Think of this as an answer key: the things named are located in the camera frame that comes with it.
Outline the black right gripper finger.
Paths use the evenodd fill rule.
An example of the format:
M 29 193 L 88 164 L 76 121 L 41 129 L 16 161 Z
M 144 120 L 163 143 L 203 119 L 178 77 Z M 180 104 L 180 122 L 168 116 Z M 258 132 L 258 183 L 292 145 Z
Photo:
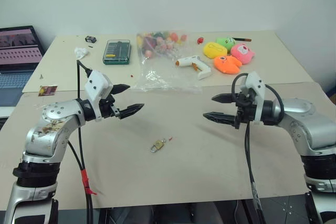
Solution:
M 212 97 L 212 100 L 219 103 L 235 103 L 237 94 L 232 95 L 231 93 L 221 93 Z
M 222 112 L 207 112 L 203 114 L 203 117 L 216 123 L 227 124 L 233 126 L 234 128 L 237 127 L 234 115 L 229 115 Z

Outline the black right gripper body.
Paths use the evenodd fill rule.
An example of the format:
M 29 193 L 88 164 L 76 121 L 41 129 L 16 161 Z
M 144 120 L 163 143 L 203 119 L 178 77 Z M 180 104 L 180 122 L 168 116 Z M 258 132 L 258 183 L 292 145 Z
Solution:
M 256 114 L 256 105 L 254 100 L 256 93 L 253 89 L 248 89 L 247 94 L 242 92 L 236 93 L 235 105 L 237 106 L 237 113 L 234 119 L 234 128 L 239 129 L 241 123 L 249 123 L 253 121 Z

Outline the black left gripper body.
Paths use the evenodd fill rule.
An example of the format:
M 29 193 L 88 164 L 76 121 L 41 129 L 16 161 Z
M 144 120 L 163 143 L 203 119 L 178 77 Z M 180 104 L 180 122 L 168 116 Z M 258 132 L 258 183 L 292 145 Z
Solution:
M 100 100 L 100 113 L 105 118 L 116 117 L 120 119 L 121 113 L 118 108 L 114 106 L 115 99 L 109 94 L 105 99 Z

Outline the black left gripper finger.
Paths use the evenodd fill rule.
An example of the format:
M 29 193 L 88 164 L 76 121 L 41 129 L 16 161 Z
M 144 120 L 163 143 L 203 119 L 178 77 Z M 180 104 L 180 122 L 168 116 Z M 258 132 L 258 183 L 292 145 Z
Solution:
M 136 114 L 139 110 L 144 107 L 144 103 L 137 103 L 128 106 L 126 109 L 119 111 L 119 119 L 124 119 L 129 116 Z
M 127 90 L 128 88 L 130 88 L 130 86 L 127 85 L 127 84 L 116 84 L 112 88 L 112 94 L 122 93 L 125 90 Z

